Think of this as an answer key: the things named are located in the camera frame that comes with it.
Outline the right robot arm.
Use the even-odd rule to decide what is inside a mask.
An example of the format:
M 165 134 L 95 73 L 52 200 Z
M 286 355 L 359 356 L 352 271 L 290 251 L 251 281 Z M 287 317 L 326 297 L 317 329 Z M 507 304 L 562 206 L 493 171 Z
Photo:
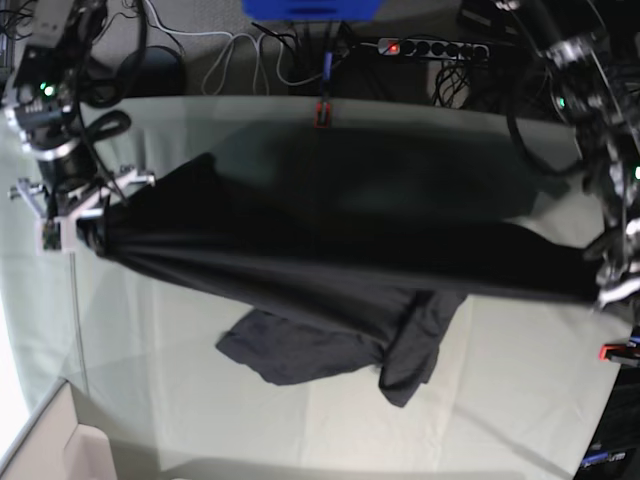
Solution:
M 7 125 L 38 166 L 41 179 L 20 178 L 9 190 L 35 216 L 41 253 L 72 253 L 78 222 L 105 214 L 110 199 L 129 186 L 147 186 L 155 176 L 126 165 L 119 172 L 100 158 L 97 143 L 131 126 L 118 104 L 130 93 L 145 58 L 148 20 L 138 12 L 137 45 L 129 72 L 99 78 L 90 71 L 96 38 L 106 25 L 103 1 L 39 1 L 31 35 L 2 97 Z

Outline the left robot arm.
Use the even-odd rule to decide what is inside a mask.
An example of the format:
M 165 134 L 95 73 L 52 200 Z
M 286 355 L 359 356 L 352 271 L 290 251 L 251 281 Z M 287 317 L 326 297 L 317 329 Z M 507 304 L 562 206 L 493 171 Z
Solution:
M 603 233 L 585 250 L 601 263 L 601 307 L 639 293 L 639 101 L 631 67 L 610 50 L 606 23 L 592 1 L 498 1 L 531 46 L 535 67 L 552 82 L 551 96 L 572 128 L 579 158 L 561 170 L 581 173 L 600 202 Z

